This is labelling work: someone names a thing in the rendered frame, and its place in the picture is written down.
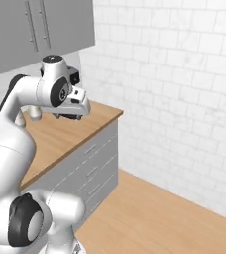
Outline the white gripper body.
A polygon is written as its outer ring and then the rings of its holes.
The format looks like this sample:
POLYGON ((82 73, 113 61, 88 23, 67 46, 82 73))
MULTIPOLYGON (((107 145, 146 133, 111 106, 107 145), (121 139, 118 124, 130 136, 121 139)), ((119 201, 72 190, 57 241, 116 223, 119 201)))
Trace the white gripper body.
POLYGON ((90 103, 87 98, 84 98, 79 103, 73 103, 71 99, 67 99, 61 106, 52 108, 51 113, 62 114, 65 117, 68 114, 81 116, 88 115, 90 113, 90 103))

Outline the grey drawer front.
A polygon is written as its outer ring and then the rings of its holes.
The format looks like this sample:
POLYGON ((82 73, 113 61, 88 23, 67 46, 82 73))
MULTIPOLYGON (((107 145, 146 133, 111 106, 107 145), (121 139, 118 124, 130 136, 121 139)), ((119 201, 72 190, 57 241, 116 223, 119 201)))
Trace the grey drawer front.
POLYGON ((106 150, 107 146, 111 144, 111 139, 117 135, 117 132, 118 122, 113 121, 64 158, 61 161, 62 168, 67 174, 70 174, 78 167, 89 167, 89 163, 95 165, 99 164, 100 161, 105 158, 103 152, 106 150), (97 144, 96 148, 89 154, 84 155, 84 152, 93 144, 97 144))
POLYGON ((91 191, 97 185, 91 187, 91 189, 86 189, 83 198, 86 203, 86 215, 93 213, 97 207, 101 204, 101 202, 113 191, 113 189, 118 184, 118 171, 115 171, 108 177, 103 183, 98 183, 100 185, 99 189, 92 195, 89 196, 87 191, 91 191))
POLYGON ((111 141, 103 152, 104 159, 99 164, 89 163, 89 167, 78 167, 73 173, 73 190, 75 193, 84 193, 86 189, 91 189, 92 186, 98 183, 103 183, 112 173, 118 169, 118 152, 117 144, 111 141), (94 167, 98 166, 97 171, 91 176, 87 177, 86 174, 94 167))

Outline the grey wall cupboard door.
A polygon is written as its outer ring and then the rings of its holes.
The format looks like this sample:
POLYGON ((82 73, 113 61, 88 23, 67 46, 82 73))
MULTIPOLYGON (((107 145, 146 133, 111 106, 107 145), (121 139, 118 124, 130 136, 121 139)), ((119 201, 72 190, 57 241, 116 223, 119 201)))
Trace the grey wall cupboard door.
POLYGON ((0 0, 0 73, 37 61, 25 0, 0 0))
POLYGON ((95 45, 93 0, 44 0, 51 49, 43 39, 39 0, 31 0, 40 57, 65 55, 95 45))

